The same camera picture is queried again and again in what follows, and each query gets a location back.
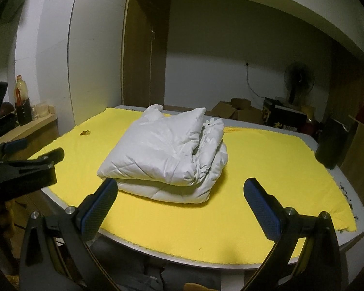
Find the white puffer jacket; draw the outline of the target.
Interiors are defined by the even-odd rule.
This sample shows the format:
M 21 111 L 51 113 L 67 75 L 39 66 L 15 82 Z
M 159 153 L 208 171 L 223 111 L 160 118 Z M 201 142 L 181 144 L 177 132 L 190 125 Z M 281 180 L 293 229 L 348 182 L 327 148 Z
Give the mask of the white puffer jacket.
M 97 175 L 119 190 L 160 202 L 201 204 L 228 161 L 225 124 L 205 108 L 166 116 L 149 106 L 127 129 Z

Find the wooden side cabinet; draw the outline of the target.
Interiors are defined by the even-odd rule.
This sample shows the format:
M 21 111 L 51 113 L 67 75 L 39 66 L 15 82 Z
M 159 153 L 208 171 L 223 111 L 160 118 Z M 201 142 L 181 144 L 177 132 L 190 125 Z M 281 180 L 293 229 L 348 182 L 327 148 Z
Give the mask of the wooden side cabinet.
M 19 125 L 0 137 L 0 143 L 26 139 L 27 146 L 9 156 L 10 160 L 26 160 L 59 137 L 56 114 L 48 114 L 26 125 Z

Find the white plastic jar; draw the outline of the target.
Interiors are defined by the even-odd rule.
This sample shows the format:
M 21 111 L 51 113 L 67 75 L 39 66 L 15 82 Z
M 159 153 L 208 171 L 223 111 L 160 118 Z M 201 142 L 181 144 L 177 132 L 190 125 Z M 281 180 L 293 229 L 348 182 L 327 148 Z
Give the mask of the white plastic jar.
M 49 106 L 47 103 L 38 103 L 36 106 L 37 116 L 39 118 L 44 118 L 50 114 Z

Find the dark rice cooker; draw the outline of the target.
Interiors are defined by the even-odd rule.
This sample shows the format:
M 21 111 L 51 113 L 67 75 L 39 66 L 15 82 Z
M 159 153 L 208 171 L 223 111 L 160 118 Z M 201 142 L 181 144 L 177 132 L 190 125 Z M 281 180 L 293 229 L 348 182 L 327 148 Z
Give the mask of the dark rice cooker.
M 3 102 L 0 110 L 0 125 L 6 128 L 14 128 L 16 121 L 17 116 L 14 106 L 8 101 Z

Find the yellow towel mat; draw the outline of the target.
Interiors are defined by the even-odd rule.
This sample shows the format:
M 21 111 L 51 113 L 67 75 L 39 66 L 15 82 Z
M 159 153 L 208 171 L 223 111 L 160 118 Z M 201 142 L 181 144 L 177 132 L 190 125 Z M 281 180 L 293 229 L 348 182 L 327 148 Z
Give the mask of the yellow towel mat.
M 101 184 L 96 172 L 140 112 L 108 108 L 44 147 L 63 148 L 57 182 L 46 189 L 65 206 L 77 206 Z M 243 185 L 254 177 L 284 207 L 317 216 L 326 211 L 334 228 L 355 232 L 347 199 L 313 150 L 295 135 L 228 127 L 223 137 L 228 163 L 203 204 L 168 204 L 121 192 L 101 233 L 145 251 L 198 263 L 248 265 L 263 262 L 272 242 L 245 200 Z

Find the black yellow box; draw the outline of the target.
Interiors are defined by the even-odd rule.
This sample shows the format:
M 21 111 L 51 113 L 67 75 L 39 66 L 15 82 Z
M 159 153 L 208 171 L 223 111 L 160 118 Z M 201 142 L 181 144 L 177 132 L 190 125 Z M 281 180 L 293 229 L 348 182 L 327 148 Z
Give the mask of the black yellow box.
M 287 106 L 278 100 L 266 97 L 262 108 L 262 123 L 283 130 L 311 134 L 315 108 Z

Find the wooden wardrobe door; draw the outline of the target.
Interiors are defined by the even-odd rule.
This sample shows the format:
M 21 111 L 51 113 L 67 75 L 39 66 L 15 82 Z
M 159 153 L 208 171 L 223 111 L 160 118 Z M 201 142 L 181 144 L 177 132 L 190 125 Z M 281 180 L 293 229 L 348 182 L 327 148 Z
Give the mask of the wooden wardrobe door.
M 164 104 L 171 0 L 127 0 L 122 38 L 122 104 Z

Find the cardboard boxes on floor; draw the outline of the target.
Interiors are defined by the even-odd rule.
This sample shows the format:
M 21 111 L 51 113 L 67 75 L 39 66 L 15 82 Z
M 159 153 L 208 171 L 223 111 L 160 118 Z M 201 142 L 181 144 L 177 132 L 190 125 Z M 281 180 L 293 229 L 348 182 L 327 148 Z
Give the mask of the cardboard boxes on floor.
M 251 105 L 245 98 L 232 98 L 229 102 L 220 101 L 207 112 L 208 116 L 262 124 L 262 111 Z

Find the black floor fan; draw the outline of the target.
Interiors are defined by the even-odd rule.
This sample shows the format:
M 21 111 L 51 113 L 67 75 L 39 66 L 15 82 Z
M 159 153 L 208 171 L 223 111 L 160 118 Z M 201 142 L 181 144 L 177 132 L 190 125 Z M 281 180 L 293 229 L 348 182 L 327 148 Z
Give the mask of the black floor fan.
M 293 62 L 286 67 L 284 80 L 288 90 L 288 103 L 299 106 L 313 89 L 315 75 L 306 64 Z

